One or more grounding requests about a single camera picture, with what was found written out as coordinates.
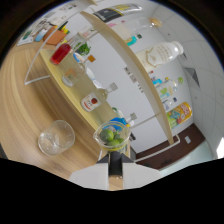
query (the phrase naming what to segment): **white wall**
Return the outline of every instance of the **white wall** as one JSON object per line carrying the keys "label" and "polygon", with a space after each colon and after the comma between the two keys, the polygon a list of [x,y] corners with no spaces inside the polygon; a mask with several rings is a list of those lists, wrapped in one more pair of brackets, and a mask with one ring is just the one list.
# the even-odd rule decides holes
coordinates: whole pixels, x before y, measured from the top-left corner
{"label": "white wall", "polygon": [[[142,13],[131,14],[118,18],[111,21],[113,23],[118,23],[122,20],[130,21],[139,17],[150,17],[155,13],[155,10],[158,7],[156,3],[147,0],[105,0],[100,2],[99,6],[91,5],[91,8],[97,11],[108,6],[121,3],[137,3],[144,8],[144,11]],[[93,13],[91,8],[86,8],[85,11]],[[77,14],[69,19],[66,27],[72,32],[79,31],[88,24],[89,23],[86,19],[84,19],[80,14]],[[143,38],[131,46],[131,49],[134,52],[138,52],[146,47],[166,41],[164,36],[161,35],[160,29],[162,28],[141,32]],[[120,58],[120,56],[116,53],[116,51],[99,34],[93,37],[89,41],[89,44],[92,47],[90,54],[96,58],[96,61],[94,61],[94,63],[92,63],[89,68],[93,71],[96,79],[104,87],[107,87],[112,82],[115,82],[118,85],[118,90],[111,93],[108,97],[108,102],[110,105],[120,109],[125,117],[135,112],[137,115],[135,124],[152,117],[154,112],[152,111],[148,100],[146,99],[144,93],[141,93],[139,90],[138,83],[133,83],[129,76],[125,73],[124,68],[126,65],[122,58]],[[188,102],[190,106],[192,106],[185,73],[178,60],[174,60],[160,68],[157,68],[154,70],[154,73],[151,76],[156,76],[156,78],[160,79],[164,79],[165,77],[169,77],[170,79],[177,79],[179,76],[183,77],[183,85],[181,85],[179,90],[171,97],[171,100],[173,97],[177,98],[177,102],[173,103],[172,108],[178,106],[184,101]],[[192,123],[193,117],[174,129],[173,135],[183,131]],[[136,140],[131,143],[131,146],[136,153],[154,147],[155,145],[158,145],[167,140],[157,119],[152,119],[144,125],[134,128],[132,132],[136,136]]]}
{"label": "white wall", "polygon": [[163,26],[159,30],[165,39],[179,41],[187,59],[179,57],[183,67],[196,69],[200,88],[189,80],[194,123],[201,130],[217,159],[216,149],[224,136],[224,73],[210,44],[196,28],[181,15],[159,6],[154,16]]}

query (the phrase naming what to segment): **cup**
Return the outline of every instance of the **cup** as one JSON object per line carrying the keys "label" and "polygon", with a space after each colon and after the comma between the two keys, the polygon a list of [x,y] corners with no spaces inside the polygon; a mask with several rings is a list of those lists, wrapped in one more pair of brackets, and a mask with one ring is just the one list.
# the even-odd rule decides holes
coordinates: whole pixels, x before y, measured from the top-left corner
{"label": "cup", "polygon": [[[115,146],[105,145],[107,143],[102,141],[102,139],[100,138],[100,133],[104,129],[110,129],[113,131],[113,133],[117,132],[117,134],[119,135],[119,138],[123,138],[124,141]],[[125,153],[127,150],[127,143],[128,143],[130,134],[131,134],[131,130],[124,124],[117,121],[110,121],[100,125],[98,129],[95,131],[95,133],[93,134],[93,138],[96,140],[100,148],[109,154],[113,151]]]}
{"label": "cup", "polygon": [[75,133],[65,121],[54,121],[51,126],[41,132],[38,145],[46,155],[57,155],[75,143]]}

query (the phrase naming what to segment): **small plant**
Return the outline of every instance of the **small plant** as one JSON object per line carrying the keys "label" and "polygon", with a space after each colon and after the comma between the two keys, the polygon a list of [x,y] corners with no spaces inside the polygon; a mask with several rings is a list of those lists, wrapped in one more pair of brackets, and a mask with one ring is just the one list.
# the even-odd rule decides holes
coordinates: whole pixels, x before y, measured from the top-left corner
{"label": "small plant", "polygon": [[76,52],[82,56],[84,55],[88,55],[90,52],[91,47],[87,45],[87,43],[84,43],[83,45],[81,45]]}

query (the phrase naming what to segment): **white bottle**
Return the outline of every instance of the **white bottle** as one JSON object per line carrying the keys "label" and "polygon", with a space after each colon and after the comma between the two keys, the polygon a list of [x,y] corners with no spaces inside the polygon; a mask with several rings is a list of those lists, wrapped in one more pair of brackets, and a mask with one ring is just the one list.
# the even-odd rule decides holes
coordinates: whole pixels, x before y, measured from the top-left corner
{"label": "white bottle", "polygon": [[178,55],[183,54],[182,45],[177,42],[163,42],[148,47],[138,53],[136,56],[149,73],[157,67],[174,60]]}
{"label": "white bottle", "polygon": [[81,100],[82,108],[88,112],[94,110],[102,103],[106,102],[108,94],[112,91],[115,91],[117,88],[117,85],[115,83],[112,83],[106,89],[98,88],[94,90]]}

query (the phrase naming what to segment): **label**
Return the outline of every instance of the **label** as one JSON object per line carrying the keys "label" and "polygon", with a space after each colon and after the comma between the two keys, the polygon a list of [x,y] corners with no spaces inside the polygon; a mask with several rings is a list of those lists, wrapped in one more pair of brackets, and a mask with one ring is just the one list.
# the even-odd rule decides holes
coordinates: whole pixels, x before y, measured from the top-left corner
{"label": "label", "polygon": [[192,115],[191,107],[184,102],[167,113],[170,127],[174,127],[184,123]]}
{"label": "label", "polygon": [[92,111],[101,105],[94,92],[82,99],[81,105],[86,111]]}
{"label": "label", "polygon": [[173,59],[172,51],[166,45],[158,45],[147,51],[147,60],[153,66],[165,64]]}

